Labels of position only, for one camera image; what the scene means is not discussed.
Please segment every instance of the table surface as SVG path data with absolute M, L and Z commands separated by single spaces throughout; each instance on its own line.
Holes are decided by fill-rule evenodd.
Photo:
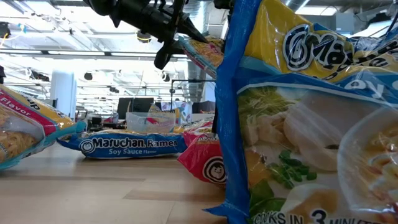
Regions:
M 225 224 L 223 201 L 176 156 L 92 160 L 55 144 L 0 172 L 1 224 Z

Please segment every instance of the cartoon character logo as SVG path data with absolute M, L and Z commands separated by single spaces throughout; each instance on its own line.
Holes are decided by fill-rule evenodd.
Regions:
M 92 153 L 95 151 L 95 146 L 90 139 L 86 139 L 79 144 L 79 149 L 84 153 Z
M 215 184 L 225 184 L 226 173 L 221 156 L 215 156 L 207 160 L 203 168 L 203 176 Z

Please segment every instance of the maruchan logo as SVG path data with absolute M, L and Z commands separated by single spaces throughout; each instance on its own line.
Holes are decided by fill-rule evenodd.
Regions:
M 310 32 L 310 25 L 301 24 L 286 34 L 283 55 L 291 71 L 307 69 L 314 59 L 323 66 L 351 64 L 352 53 L 345 52 L 344 46 L 337 35 L 314 34 Z
M 93 153 L 95 149 L 101 148 L 141 148 L 146 147 L 145 140 L 143 139 L 105 139 L 105 138 L 92 138 L 83 140 L 79 144 L 79 149 L 87 154 Z
M 215 156 L 207 160 L 203 168 L 203 176 L 215 184 L 225 184 L 226 173 L 221 156 Z

